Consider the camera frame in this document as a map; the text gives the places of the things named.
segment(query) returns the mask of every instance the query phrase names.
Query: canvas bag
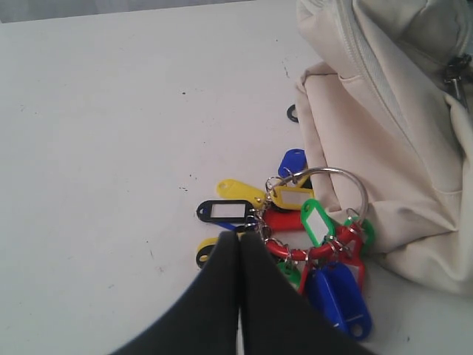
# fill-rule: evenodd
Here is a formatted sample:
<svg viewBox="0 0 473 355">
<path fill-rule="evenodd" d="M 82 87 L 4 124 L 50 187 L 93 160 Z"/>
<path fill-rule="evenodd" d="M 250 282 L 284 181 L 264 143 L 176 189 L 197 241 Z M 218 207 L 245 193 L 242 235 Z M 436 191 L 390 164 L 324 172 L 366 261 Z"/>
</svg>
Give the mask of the canvas bag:
<svg viewBox="0 0 473 355">
<path fill-rule="evenodd" d="M 297 86 L 308 165 L 362 180 L 383 266 L 473 294 L 473 127 L 443 82 L 472 31 L 466 0 L 299 0 L 297 14 L 324 60 Z M 342 176 L 312 182 L 338 221 L 360 205 Z"/>
</svg>

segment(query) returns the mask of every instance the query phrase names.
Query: small black ring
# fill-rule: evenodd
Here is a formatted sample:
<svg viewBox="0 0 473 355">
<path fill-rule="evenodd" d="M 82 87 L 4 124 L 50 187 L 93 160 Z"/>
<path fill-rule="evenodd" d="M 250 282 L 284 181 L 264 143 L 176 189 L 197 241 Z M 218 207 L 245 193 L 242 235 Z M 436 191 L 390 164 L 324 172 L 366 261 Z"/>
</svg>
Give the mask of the small black ring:
<svg viewBox="0 0 473 355">
<path fill-rule="evenodd" d="M 299 119 L 296 116 L 294 116 L 295 111 L 296 111 L 296 105 L 290 105 L 289 108 L 287 109 L 286 115 L 287 115 L 287 118 L 289 118 L 292 122 L 296 122 L 298 124 Z"/>
</svg>

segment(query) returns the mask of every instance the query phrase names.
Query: metal zipper pull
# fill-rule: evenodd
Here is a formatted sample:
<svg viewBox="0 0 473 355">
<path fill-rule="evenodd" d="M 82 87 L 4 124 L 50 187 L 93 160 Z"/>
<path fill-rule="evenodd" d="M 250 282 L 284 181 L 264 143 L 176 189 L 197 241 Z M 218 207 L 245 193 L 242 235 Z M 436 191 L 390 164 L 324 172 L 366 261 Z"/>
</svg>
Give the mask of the metal zipper pull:
<svg viewBox="0 0 473 355">
<path fill-rule="evenodd" d="M 464 54 L 461 57 L 453 58 L 445 69 L 444 82 L 450 88 L 450 94 L 466 108 L 469 112 L 468 102 L 466 101 L 465 88 L 463 87 L 463 73 L 469 68 L 472 56 Z"/>
</svg>

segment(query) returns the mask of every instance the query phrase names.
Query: black key tag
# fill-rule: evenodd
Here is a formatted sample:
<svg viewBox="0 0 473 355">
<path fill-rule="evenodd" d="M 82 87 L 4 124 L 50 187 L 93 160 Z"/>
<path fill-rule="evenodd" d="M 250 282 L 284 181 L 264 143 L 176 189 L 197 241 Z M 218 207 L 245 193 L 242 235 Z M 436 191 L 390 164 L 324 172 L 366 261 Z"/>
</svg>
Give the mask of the black key tag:
<svg viewBox="0 0 473 355">
<path fill-rule="evenodd" d="M 253 210 L 247 200 L 207 200 L 197 207 L 197 217 L 207 223 L 247 223 Z"/>
</svg>

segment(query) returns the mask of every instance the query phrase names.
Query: white surface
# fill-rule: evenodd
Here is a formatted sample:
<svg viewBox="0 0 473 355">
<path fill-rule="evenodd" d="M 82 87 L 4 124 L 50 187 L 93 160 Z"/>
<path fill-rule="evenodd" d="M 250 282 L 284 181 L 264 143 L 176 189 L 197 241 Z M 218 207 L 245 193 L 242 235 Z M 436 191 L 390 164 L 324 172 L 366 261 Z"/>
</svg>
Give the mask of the white surface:
<svg viewBox="0 0 473 355">
<path fill-rule="evenodd" d="M 217 182 L 301 147 L 317 57 L 285 0 L 3 24 L 0 48 L 0 354 L 104 354 L 196 276 Z M 469 300 L 374 266 L 366 293 L 372 349 L 471 352 Z"/>
</svg>

